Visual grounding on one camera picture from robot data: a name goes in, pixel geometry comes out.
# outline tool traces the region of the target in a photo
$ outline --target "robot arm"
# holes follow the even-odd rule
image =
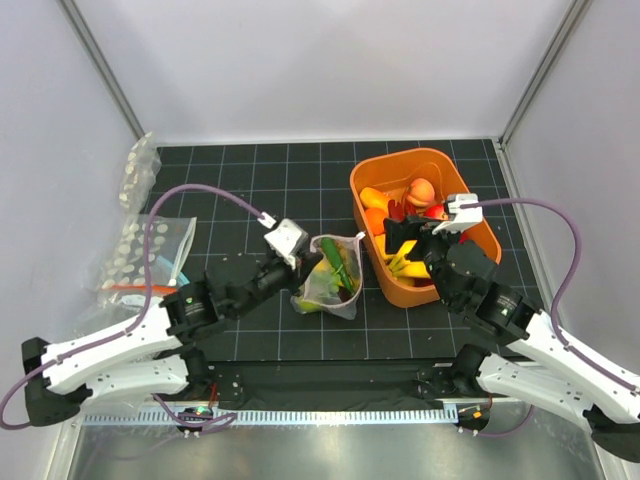
[[[305,248],[308,235],[291,220],[282,220],[264,238],[270,247],[267,259],[244,285],[214,286],[205,275],[152,306],[133,331],[127,327],[136,317],[68,342],[49,344],[37,337],[24,342],[25,373],[56,362],[25,387],[30,423],[58,423],[83,406],[132,393],[189,390],[201,396],[211,380],[206,359],[193,343],[224,331],[228,320],[246,315],[281,289],[297,291],[322,259],[321,253]],[[58,361],[65,352],[119,332],[130,333]],[[157,357],[130,363],[148,355]]]
[[[511,288],[493,281],[497,265],[462,231],[482,221],[476,195],[449,197],[448,221],[407,217],[385,220],[387,253],[409,239],[407,255],[424,261],[443,304],[498,345],[544,368],[523,368],[479,347],[466,345],[450,368],[451,386],[462,395],[503,394],[551,411],[589,431],[593,440],[626,460],[640,462],[640,392],[626,389],[585,363],[557,338],[549,315]],[[572,347],[608,372],[638,385],[638,375],[604,358],[561,330]]]

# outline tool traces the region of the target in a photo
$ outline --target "bag of toy vegetables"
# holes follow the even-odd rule
[[[291,297],[299,313],[324,310],[347,320],[356,317],[356,300],[362,292],[360,232],[355,237],[319,235],[311,239],[310,250],[324,258],[313,269],[297,295]]]

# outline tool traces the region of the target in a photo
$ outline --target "orange bin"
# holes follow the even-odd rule
[[[387,300],[400,308],[415,307],[440,299],[433,285],[408,287],[400,284],[391,275],[365,222],[364,207],[360,202],[360,192],[365,187],[373,187],[400,201],[407,186],[416,178],[429,180],[435,191],[436,200],[444,202],[448,195],[470,193],[451,159],[444,153],[431,148],[416,148],[404,152],[371,158],[358,164],[351,172],[351,192],[353,193],[353,214],[358,228],[367,232],[364,244],[378,277],[380,288]],[[476,242],[496,263],[500,263],[502,249],[486,220],[467,230],[469,238]]]

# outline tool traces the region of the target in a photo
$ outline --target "white wall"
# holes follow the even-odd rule
[[[113,240],[131,133],[56,2],[0,15],[0,392],[22,375],[20,344],[58,338],[85,307],[82,275]],[[20,392],[5,417],[26,419]],[[0,431],[3,479],[41,479],[55,428]]]
[[[167,143],[502,134],[570,0],[80,0]]]
[[[584,237],[565,324],[640,372],[640,3],[595,0],[517,130],[509,153],[524,196],[566,207]],[[570,234],[533,211],[554,287]]]

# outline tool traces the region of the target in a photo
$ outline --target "plastic bag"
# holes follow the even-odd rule
[[[149,132],[136,142],[127,156],[118,195],[125,212],[138,213],[142,210],[161,165],[153,133]]]
[[[313,269],[298,295],[291,297],[294,310],[303,314],[324,310],[347,320],[356,317],[356,300],[363,288],[360,242],[364,236],[360,232],[355,237],[319,235],[311,239],[309,250],[322,252],[324,258]],[[338,270],[332,267],[330,255],[328,258],[328,252],[323,249],[323,239],[332,240],[337,247],[343,264]]]
[[[122,234],[111,256],[103,263],[96,288],[144,285],[142,241],[148,215],[128,215]],[[196,231],[196,218],[164,218],[153,221],[149,261],[151,284],[175,286],[187,279],[180,272],[187,259]]]

